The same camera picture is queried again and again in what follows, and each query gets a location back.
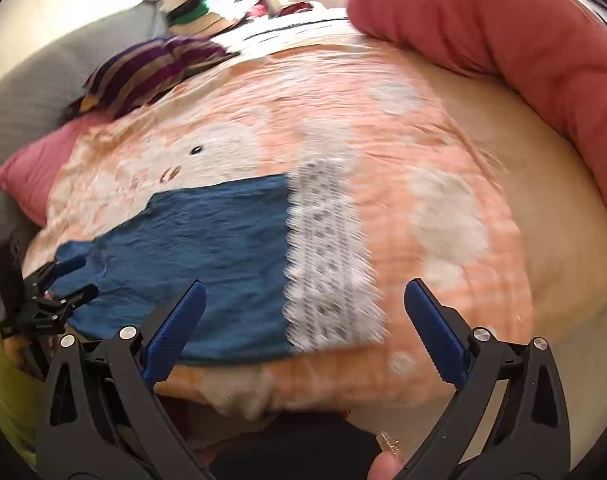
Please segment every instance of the purple striped cushion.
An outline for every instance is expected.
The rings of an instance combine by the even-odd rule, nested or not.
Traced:
[[[229,57],[220,44],[195,36],[154,38],[112,56],[84,88],[92,101],[119,118],[180,83],[187,70],[205,70]]]

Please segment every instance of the blue gripper pad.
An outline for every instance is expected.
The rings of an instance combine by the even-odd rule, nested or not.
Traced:
[[[457,388],[468,380],[465,349],[436,304],[416,281],[406,285],[403,303],[442,381]]]
[[[205,286],[194,282],[147,344],[141,376],[149,389],[165,381],[205,312]]]

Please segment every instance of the green cloth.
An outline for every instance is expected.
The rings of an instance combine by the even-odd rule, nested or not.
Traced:
[[[8,358],[0,338],[0,428],[32,467],[36,464],[36,423],[41,411],[43,383]]]
[[[175,18],[170,25],[186,25],[186,23],[193,22],[194,20],[197,20],[201,18],[201,16],[207,14],[208,10],[209,8],[206,5],[206,2],[201,2],[190,12],[186,12],[185,14]]]

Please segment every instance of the blue garment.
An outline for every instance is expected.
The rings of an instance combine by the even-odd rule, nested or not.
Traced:
[[[288,188],[283,174],[158,193],[138,215],[91,242],[68,242],[56,258],[88,263],[56,281],[62,295],[95,283],[99,296],[70,324],[89,338],[139,326],[156,306],[199,279],[205,314],[181,361],[257,362],[288,355],[283,318]]]

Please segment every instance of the metal screw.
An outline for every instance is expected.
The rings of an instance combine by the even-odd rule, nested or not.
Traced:
[[[485,328],[477,328],[474,332],[472,332],[474,338],[478,341],[488,341],[490,339],[490,332],[488,332]]]
[[[137,335],[137,329],[133,326],[125,326],[119,332],[119,337],[121,339],[132,339]]]
[[[547,350],[548,342],[542,337],[535,337],[535,346],[539,350]]]
[[[61,346],[67,348],[68,346],[72,346],[75,342],[75,338],[72,334],[65,335],[61,338]]]

